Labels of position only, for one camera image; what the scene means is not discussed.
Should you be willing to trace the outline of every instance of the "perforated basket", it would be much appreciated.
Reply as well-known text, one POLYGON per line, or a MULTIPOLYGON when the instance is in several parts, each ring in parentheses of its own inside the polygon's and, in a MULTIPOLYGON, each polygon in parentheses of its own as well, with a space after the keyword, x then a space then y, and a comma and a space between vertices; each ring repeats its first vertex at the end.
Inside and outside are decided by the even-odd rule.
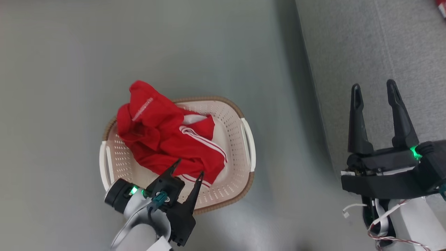
MULTIPOLYGON (((214 138, 230 156, 209 189, 200 190, 194 214, 215 210, 237 202, 250 189, 254 181, 256 149, 248 122, 243 113, 230 100, 222 97, 187 98, 173 100, 183 109, 200 114, 211 114, 215 121, 214 138)), ((117 134, 116 118, 107 125, 99 151, 99 168, 105 190, 122 178, 140 187, 147 187, 157 174, 140 166, 117 134)), ((183 202, 193 187, 186 183, 179 202, 183 202)))

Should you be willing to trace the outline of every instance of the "basket handle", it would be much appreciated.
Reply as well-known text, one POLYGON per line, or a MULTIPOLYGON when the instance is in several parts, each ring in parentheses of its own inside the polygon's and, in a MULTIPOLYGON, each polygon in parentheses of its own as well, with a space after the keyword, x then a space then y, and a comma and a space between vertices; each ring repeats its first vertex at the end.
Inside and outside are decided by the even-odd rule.
POLYGON ((243 130, 243 141, 245 142, 245 150, 246 150, 246 156, 249 155, 250 162, 251 162, 251 171, 253 172, 256 168, 256 146, 254 145, 254 137, 252 136, 251 128, 249 127, 248 122, 243 117, 241 118, 242 125, 245 130, 243 130))
POLYGON ((101 147, 99 148, 99 170, 101 172, 102 184, 104 185, 105 191, 107 191, 112 185, 112 183, 110 181, 110 176, 107 175, 107 167, 105 164, 107 159, 107 154, 105 152, 105 147, 107 147, 107 141, 102 141, 101 147))

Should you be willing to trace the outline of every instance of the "basket rim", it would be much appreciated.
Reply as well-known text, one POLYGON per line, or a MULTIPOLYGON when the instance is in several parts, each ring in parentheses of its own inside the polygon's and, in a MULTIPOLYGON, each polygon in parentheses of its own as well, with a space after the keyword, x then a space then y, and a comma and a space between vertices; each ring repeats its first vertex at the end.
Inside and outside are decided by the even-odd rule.
MULTIPOLYGON (((172 102, 174 102, 174 103, 194 102, 194 101, 220 101, 220 102, 226 103, 231 108, 233 108, 234 111, 239 116, 239 118, 243 118, 244 117, 242 111, 240 110, 240 108, 234 102, 232 102, 231 100, 229 100, 227 98, 220 97, 220 96, 190 97, 190 98, 180 98, 180 99, 173 99, 172 100, 172 102)), ((107 126, 105 127, 104 134, 102 136, 102 140, 103 141, 107 141, 108 140, 108 135, 110 134, 110 131, 111 131, 111 129, 114 126, 115 123, 116 123, 116 116, 114 116, 109 121, 107 126)), ((215 205, 210 205, 210 206, 207 206, 207 207, 195 209, 194 210, 194 215, 206 213, 206 212, 209 212, 209 211, 212 211, 212 210, 216 210, 216 209, 219 209, 219 208, 225 207, 227 205, 231 205, 231 204, 234 204, 234 203, 238 202, 243 197, 245 197, 245 195, 248 193, 249 189, 251 188, 253 182, 254 182, 254 172, 249 172, 248 181, 247 181, 245 187, 243 188, 243 190, 237 196, 235 196, 234 198, 229 199, 227 201, 223 201, 223 202, 217 203, 215 205)))

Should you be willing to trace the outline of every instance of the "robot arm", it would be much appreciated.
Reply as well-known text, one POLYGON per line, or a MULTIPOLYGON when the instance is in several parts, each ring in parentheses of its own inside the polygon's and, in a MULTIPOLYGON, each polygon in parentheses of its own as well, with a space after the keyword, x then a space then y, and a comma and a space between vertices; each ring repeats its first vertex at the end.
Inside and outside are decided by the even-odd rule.
POLYGON ((387 95, 393 112, 393 147, 374 150, 367 138, 361 89, 358 84, 352 87, 348 137, 352 154, 348 169, 341 172, 342 188, 361 195, 363 220, 377 248, 397 247, 395 242, 416 244, 411 239, 445 248, 446 232, 420 197, 440 193, 446 200, 446 140, 420 144, 392 79, 387 81, 387 95))
POLYGON ((146 189, 118 179, 107 191, 105 203, 127 219, 112 242, 111 250, 168 251, 170 241, 184 246, 195 227, 192 216, 204 174, 195 181, 184 203, 178 197, 184 182, 172 177, 180 159, 146 189))

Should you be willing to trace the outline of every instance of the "gray floor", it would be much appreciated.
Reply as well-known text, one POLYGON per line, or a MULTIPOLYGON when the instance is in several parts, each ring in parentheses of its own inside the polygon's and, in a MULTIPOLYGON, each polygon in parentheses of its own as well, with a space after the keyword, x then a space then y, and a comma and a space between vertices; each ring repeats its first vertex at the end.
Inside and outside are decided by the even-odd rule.
POLYGON ((373 250, 329 164, 292 0, 0 1, 0 249, 106 250, 103 129, 136 79, 220 95, 258 153, 240 202, 196 217, 182 250, 373 250))

